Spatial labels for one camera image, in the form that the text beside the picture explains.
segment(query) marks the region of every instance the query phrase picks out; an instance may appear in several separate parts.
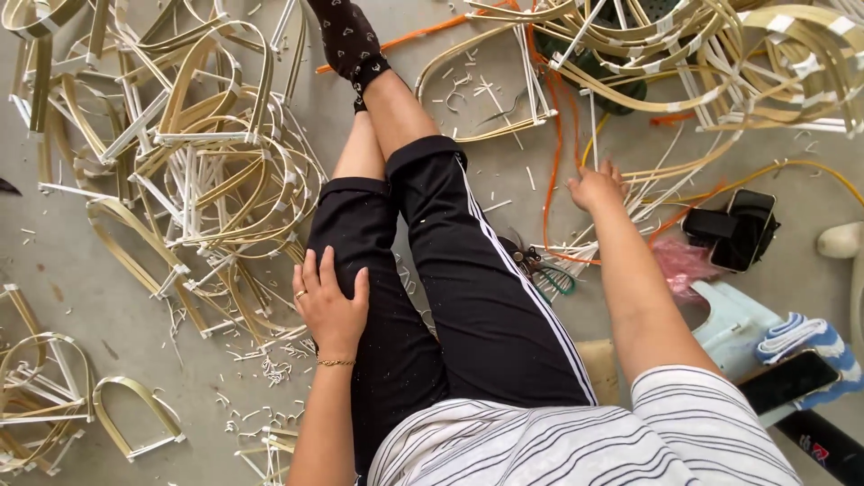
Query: blue cloth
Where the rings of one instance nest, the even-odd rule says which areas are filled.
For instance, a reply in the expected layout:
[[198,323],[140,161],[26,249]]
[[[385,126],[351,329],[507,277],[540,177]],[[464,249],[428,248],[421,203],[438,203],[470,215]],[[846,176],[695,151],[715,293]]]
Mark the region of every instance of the blue cloth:
[[771,365],[799,349],[814,349],[840,374],[840,380],[792,402],[798,410],[837,400],[845,393],[864,390],[861,366],[852,349],[824,319],[808,319],[790,312],[785,323],[768,330],[765,339],[756,347],[756,356],[766,365]]

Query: gold bracelet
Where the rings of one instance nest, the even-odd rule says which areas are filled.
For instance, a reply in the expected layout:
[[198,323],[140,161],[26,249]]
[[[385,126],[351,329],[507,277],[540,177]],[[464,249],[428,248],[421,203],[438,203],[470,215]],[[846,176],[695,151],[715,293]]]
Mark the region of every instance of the gold bracelet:
[[324,366],[334,366],[334,365],[338,365],[338,364],[343,364],[343,365],[351,366],[351,365],[353,365],[354,363],[356,363],[355,360],[351,360],[351,361],[342,361],[342,360],[335,360],[335,361],[329,361],[329,360],[318,360],[318,364],[320,364],[320,365],[324,365]]

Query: black pants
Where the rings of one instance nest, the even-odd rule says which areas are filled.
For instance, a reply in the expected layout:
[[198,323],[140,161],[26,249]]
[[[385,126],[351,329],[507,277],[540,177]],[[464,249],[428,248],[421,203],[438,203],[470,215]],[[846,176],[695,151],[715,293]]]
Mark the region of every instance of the black pants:
[[[357,272],[370,271],[369,318],[351,388],[361,476],[396,425],[440,400],[596,405],[567,331],[519,273],[471,195],[466,162],[452,139],[426,137],[392,155],[389,183],[347,177],[321,191],[309,247],[318,255],[334,247],[348,298]],[[408,222],[440,344],[397,273],[391,247],[398,213]]]

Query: white striped shirt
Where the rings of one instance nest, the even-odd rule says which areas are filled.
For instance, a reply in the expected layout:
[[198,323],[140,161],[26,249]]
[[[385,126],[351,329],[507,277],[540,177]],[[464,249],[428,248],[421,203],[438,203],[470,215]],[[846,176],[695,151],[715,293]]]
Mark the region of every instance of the white striped shirt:
[[370,486],[801,484],[744,396],[707,371],[641,374],[632,412],[445,400],[397,426]]

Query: gray floor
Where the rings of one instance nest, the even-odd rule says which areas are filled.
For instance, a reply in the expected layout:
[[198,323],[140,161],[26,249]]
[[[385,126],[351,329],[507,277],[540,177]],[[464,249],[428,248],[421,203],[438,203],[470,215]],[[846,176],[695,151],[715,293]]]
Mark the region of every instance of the gray floor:
[[[398,2],[396,0],[360,1],[382,39],[391,39],[413,29],[429,26],[451,17],[448,6],[441,1]],[[257,1],[245,2],[251,10]],[[251,21],[267,35],[273,29],[281,2],[267,2]],[[134,17],[146,25],[155,14],[155,3],[139,7],[143,11]],[[457,3],[458,12],[467,6]],[[313,67],[324,61],[317,37],[317,28],[311,29],[311,38],[303,64],[303,74],[295,96],[295,113],[308,129],[308,135],[324,166],[331,169],[342,142],[351,125],[350,103],[353,99],[349,85],[332,74],[315,75]],[[477,26],[431,35],[390,51],[392,66],[412,84],[422,67],[443,49],[467,39]],[[12,35],[2,34],[7,45]],[[498,93],[502,105],[509,105],[524,87],[521,65],[515,54],[512,35],[489,41],[480,46],[477,67],[470,67],[475,78],[484,74],[487,80],[503,87]],[[0,61],[7,69],[0,71],[0,84],[7,86],[13,63],[14,49],[0,51]],[[254,73],[258,60],[249,60]],[[455,73],[464,67],[462,60],[454,63]],[[281,84],[287,68],[276,67],[276,85]],[[436,90],[448,87],[433,83],[430,98]],[[679,99],[683,96],[677,81],[667,80],[651,87],[653,99]],[[471,131],[480,120],[494,112],[487,97],[466,96],[467,103],[454,102],[461,114],[456,116],[442,106],[429,110],[444,122],[442,131],[452,133],[454,126],[461,132]],[[583,136],[590,131],[588,103],[578,100],[581,108],[579,131]],[[3,126],[3,146],[6,163],[0,176],[13,182],[24,193],[23,197],[0,195],[0,280],[18,283],[26,293],[45,329],[69,334],[88,352],[96,376],[121,374],[141,381],[148,387],[161,387],[160,393],[182,417],[181,427],[188,440],[183,444],[170,444],[153,451],[129,464],[111,442],[101,426],[86,427],[87,434],[76,444],[62,464],[63,471],[51,480],[58,486],[91,482],[97,484],[125,483],[144,486],[179,486],[190,484],[254,484],[257,477],[233,456],[238,446],[234,434],[225,433],[225,422],[230,410],[214,403],[215,391],[232,400],[231,408],[241,414],[253,412],[262,406],[274,410],[296,413],[302,408],[294,400],[304,400],[312,373],[302,370],[313,366],[311,360],[297,360],[291,382],[267,388],[258,363],[232,362],[225,353],[229,343],[223,336],[204,341],[194,332],[191,324],[184,324],[179,335],[180,350],[185,367],[180,369],[168,340],[168,312],[164,304],[147,299],[147,292],[105,250],[89,228],[84,204],[73,195],[43,196],[35,190],[34,146],[25,140],[22,126],[11,104],[0,109]],[[600,136],[601,155],[611,155],[624,169],[652,167],[668,147],[675,135],[670,128],[649,128],[647,114],[635,113],[626,118],[613,118]],[[565,118],[565,131],[573,133],[569,115]],[[669,163],[685,163],[708,149],[713,137],[693,132],[690,122],[682,141],[670,156]],[[721,177],[734,181],[773,159],[800,157],[803,148],[812,141],[818,155],[813,156],[840,170],[856,186],[864,182],[861,166],[861,144],[850,142],[839,135],[816,135],[793,140],[795,131],[776,130],[747,133],[733,149],[696,177],[695,186],[684,186],[684,194],[713,188]],[[480,205],[513,199],[514,203],[489,213],[491,223],[498,228],[515,227],[528,241],[541,241],[541,218],[545,187],[548,183],[551,160],[555,150],[555,126],[523,131],[520,137],[525,151],[519,150],[512,136],[471,144],[466,147],[470,159],[470,182]],[[559,181],[574,173],[569,154],[573,153],[573,137],[568,135],[563,153],[562,173]],[[525,172],[530,166],[537,182],[532,191]],[[773,193],[778,198],[777,217],[783,223],[777,238],[764,261],[744,275],[728,277],[728,283],[738,287],[768,308],[784,315],[789,310],[811,317],[824,317],[842,333],[848,335],[848,301],[851,262],[820,257],[814,247],[816,237],[824,229],[861,219],[861,207],[846,189],[828,174],[811,177],[814,170],[787,168],[777,178],[764,176],[747,187]],[[65,178],[71,181],[71,174]],[[562,190],[555,192],[550,222],[550,238],[563,240],[570,232],[585,227],[586,215],[575,209]],[[19,228],[36,231],[25,246],[28,237]],[[136,245],[134,239],[128,239]],[[406,259],[410,256],[404,237],[397,242],[396,251]],[[146,253],[137,245],[133,252]],[[287,258],[274,260],[271,269],[287,272]],[[610,336],[609,319],[599,273],[589,268],[582,276],[587,280],[579,291],[568,298],[555,301],[556,312],[568,326],[575,340],[589,340]],[[418,308],[425,304],[418,299]],[[704,312],[696,312],[704,317]],[[274,359],[288,360],[279,351]],[[146,409],[118,390],[105,394],[109,412],[117,415],[118,426],[128,435],[131,444],[147,444],[161,436],[158,424]],[[819,407],[819,411],[843,430],[864,441],[864,420],[861,410],[864,400],[860,395],[847,396],[836,403]],[[241,423],[244,432],[254,432],[266,421],[265,412]],[[794,444],[776,432],[780,447],[792,461],[807,484],[832,484],[833,479],[821,471]],[[13,480],[13,484],[47,484],[39,472],[31,472]]]

